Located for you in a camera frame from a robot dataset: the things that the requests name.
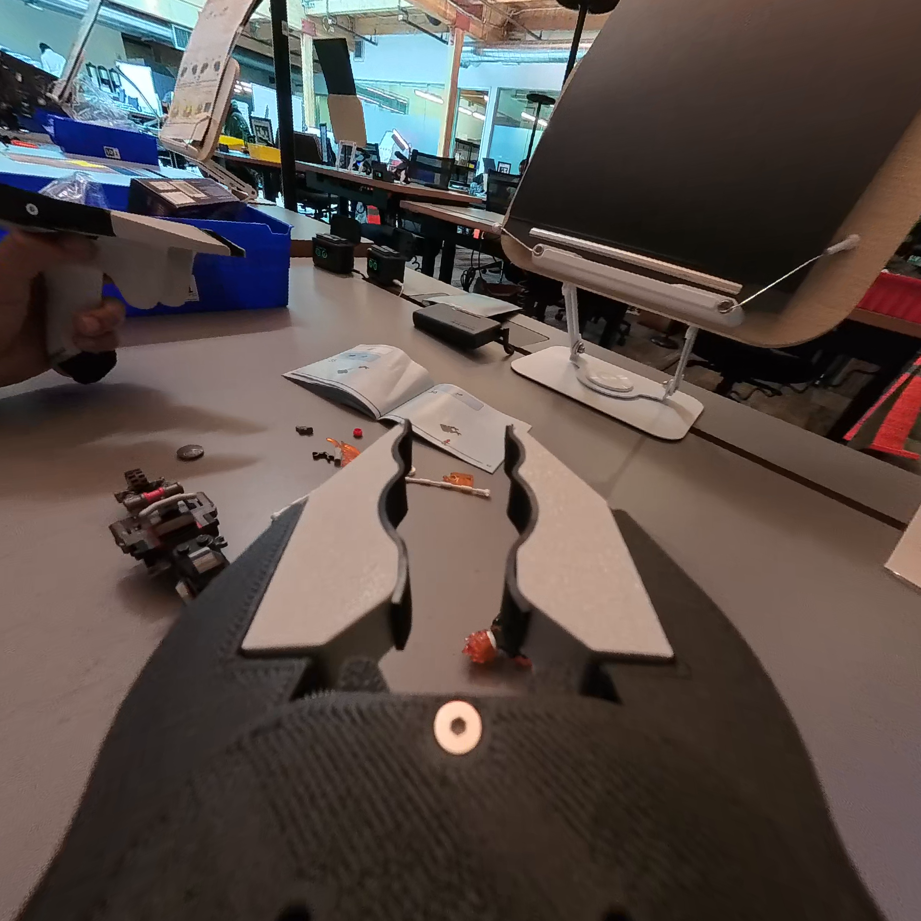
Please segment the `small blue storage bin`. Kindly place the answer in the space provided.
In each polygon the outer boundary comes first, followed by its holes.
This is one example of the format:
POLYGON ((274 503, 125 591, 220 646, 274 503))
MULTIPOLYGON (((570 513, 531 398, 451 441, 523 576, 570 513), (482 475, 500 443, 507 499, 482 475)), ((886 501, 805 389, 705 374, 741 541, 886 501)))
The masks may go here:
POLYGON ((43 125, 63 153, 150 167, 159 165, 157 140, 150 134, 54 114, 48 115, 43 125))

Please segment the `red storage bin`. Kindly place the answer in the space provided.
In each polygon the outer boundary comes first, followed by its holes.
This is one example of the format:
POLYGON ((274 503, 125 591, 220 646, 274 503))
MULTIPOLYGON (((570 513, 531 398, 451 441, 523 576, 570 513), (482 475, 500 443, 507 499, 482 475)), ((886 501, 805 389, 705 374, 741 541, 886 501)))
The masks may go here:
POLYGON ((920 323, 920 279, 883 271, 858 303, 858 309, 920 323))

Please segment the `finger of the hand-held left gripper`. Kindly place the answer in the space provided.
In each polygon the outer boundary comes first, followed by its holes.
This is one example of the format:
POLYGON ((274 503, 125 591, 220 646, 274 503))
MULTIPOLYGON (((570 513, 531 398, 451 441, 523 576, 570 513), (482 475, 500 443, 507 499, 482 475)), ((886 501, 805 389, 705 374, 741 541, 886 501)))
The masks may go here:
POLYGON ((117 211, 109 217, 112 234, 99 237, 99 267, 138 309, 179 307, 191 300, 197 255, 246 255, 224 236, 190 224, 117 211))

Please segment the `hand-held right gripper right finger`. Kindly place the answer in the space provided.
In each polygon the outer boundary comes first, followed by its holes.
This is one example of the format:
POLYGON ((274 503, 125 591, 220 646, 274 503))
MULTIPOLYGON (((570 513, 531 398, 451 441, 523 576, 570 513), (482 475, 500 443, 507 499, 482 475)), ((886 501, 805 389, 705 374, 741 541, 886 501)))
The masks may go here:
POLYGON ((531 434, 505 434, 503 648, 536 682, 578 693, 602 666, 667 666, 675 653, 607 502, 531 434))

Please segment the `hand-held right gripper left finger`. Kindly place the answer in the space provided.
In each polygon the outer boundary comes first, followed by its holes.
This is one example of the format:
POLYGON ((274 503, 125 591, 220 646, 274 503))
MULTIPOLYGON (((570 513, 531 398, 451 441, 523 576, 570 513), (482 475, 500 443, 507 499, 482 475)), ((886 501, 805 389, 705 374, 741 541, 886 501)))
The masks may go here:
POLYGON ((352 659, 404 650, 413 612, 399 526, 412 454, 403 422, 308 495, 242 639, 245 656, 303 655, 337 677, 352 659))

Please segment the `white paper sheet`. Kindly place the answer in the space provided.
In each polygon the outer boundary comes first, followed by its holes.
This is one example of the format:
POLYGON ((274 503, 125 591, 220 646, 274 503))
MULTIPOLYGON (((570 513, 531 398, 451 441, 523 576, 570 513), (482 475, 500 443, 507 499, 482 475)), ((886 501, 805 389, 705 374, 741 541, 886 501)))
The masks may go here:
POLYGON ((920 530, 907 527, 884 564, 895 579, 920 591, 920 530))

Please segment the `person's left hand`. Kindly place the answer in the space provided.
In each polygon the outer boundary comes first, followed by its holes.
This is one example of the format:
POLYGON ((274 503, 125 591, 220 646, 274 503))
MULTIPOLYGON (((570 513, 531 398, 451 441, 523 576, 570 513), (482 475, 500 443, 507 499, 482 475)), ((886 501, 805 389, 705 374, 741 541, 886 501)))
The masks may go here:
MULTIPOLYGON (((44 273, 94 258, 93 242, 70 234, 10 230, 1 243, 1 386, 28 381, 51 368, 46 351, 44 273)), ((101 297, 73 317, 75 344, 115 350, 125 317, 118 299, 101 297)))

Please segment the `clear plastic bag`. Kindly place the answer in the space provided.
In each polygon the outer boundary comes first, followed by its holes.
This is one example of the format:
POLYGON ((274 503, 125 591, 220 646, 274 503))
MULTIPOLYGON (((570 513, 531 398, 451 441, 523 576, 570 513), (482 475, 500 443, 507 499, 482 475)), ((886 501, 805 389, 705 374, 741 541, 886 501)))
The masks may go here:
POLYGON ((46 183, 40 194, 56 201, 108 208, 105 186, 84 171, 75 171, 46 183))

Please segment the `black pole lamp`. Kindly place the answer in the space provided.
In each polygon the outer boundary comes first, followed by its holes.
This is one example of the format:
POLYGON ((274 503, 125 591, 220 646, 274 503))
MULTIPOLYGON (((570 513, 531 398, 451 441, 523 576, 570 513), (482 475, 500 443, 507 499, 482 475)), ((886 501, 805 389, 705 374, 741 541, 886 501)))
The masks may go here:
POLYGON ((286 210, 295 213, 298 207, 295 130, 292 103, 291 49, 286 1, 271 0, 270 13, 283 206, 286 210))

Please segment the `lego motorcycle model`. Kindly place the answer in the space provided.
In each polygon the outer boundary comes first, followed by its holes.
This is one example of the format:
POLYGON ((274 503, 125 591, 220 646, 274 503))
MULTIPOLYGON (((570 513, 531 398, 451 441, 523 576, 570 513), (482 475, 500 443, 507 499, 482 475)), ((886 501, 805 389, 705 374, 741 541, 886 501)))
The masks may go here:
POLYGON ((124 516, 109 525, 120 550, 152 577, 171 580, 184 602, 198 597, 229 565, 216 505, 204 492, 187 492, 141 469, 124 473, 114 494, 124 516))

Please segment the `large blue storage bin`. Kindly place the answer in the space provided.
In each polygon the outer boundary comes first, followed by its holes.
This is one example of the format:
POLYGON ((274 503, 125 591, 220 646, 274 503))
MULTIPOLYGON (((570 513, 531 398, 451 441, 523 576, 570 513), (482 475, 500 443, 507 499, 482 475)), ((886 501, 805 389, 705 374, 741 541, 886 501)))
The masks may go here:
MULTIPOLYGON (((101 188, 105 207, 127 209, 130 183, 135 178, 167 178, 171 182, 197 175, 172 167, 158 167, 116 159, 72 158, 52 148, 28 149, 2 145, 1 180, 10 186, 39 191, 52 180, 83 171, 101 188)), ((248 205, 239 220, 192 220, 243 248, 243 258, 200 256, 193 267, 191 299, 178 307, 162 304, 151 316, 202 312, 254 311, 285 308, 289 295, 292 224, 265 207, 248 205)))

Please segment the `dark product box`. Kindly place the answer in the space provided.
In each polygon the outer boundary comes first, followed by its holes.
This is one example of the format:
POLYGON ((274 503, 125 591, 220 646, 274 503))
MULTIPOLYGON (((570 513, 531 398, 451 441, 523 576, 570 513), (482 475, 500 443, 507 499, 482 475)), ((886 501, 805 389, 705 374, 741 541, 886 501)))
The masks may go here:
POLYGON ((212 178, 134 178, 128 213, 165 219, 237 220, 246 203, 212 178))

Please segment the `beige printed board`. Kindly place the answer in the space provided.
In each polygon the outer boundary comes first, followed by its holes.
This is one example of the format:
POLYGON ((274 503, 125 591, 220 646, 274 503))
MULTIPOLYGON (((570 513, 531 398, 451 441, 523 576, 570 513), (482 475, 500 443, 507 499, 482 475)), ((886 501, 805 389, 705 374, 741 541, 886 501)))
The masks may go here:
POLYGON ((258 1, 208 1, 179 64, 159 140, 203 164, 215 151, 238 79, 236 43, 258 1))

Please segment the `black portable monitor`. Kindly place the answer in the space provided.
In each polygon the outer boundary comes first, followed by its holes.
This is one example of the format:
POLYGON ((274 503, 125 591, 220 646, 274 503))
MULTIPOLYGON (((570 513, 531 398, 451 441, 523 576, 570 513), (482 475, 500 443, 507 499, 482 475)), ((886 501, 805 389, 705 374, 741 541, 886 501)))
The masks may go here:
POLYGON ((833 241, 919 111, 915 1, 620 2, 574 69, 508 233, 752 286, 833 241))

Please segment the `red mesh panel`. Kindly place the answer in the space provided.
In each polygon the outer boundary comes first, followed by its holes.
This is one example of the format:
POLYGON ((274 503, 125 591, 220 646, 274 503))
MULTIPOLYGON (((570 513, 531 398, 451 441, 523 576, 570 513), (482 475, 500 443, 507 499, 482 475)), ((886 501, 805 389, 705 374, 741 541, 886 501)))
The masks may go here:
POLYGON ((919 472, 919 356, 845 433, 844 442, 859 452, 919 472))

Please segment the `long wooden desk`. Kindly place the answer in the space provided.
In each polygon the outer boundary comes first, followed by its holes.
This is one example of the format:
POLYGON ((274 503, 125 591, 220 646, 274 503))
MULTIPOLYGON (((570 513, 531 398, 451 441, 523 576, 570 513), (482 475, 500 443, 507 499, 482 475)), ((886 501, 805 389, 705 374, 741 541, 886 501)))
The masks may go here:
POLYGON ((333 201, 362 202, 390 213, 404 201, 431 205, 486 210, 483 198, 460 190, 441 189, 418 182, 385 180, 339 167, 295 162, 295 207, 305 203, 308 193, 327 196, 333 201))

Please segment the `black power brick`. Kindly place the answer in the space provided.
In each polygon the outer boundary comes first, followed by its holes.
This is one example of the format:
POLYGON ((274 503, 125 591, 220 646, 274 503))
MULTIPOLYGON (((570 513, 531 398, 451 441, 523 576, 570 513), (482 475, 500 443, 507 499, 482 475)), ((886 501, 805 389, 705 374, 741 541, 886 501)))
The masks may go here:
POLYGON ((512 351, 508 330, 500 322, 453 305, 433 303, 419 307, 412 320, 414 328, 465 351, 475 351, 494 342, 507 353, 512 351))

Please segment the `lego instruction booklet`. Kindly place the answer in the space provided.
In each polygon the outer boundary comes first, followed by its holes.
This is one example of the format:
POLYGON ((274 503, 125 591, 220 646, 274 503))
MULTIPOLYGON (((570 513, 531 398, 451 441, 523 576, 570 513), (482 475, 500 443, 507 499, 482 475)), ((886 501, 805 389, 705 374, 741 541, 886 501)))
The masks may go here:
POLYGON ((426 368, 387 344, 360 344, 283 377, 376 421, 409 422, 422 440, 488 473, 504 464, 508 427, 531 431, 463 388, 435 383, 426 368))

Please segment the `black and orange lego figure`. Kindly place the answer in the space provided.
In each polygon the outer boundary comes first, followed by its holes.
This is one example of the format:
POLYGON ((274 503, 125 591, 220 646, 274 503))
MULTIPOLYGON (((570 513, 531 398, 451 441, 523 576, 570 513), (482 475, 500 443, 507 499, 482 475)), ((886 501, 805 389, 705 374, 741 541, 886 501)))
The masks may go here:
POLYGON ((512 614, 497 614, 490 627, 475 631, 465 639, 462 653, 477 665, 488 665, 500 659, 530 669, 531 660, 523 653, 525 625, 512 614))

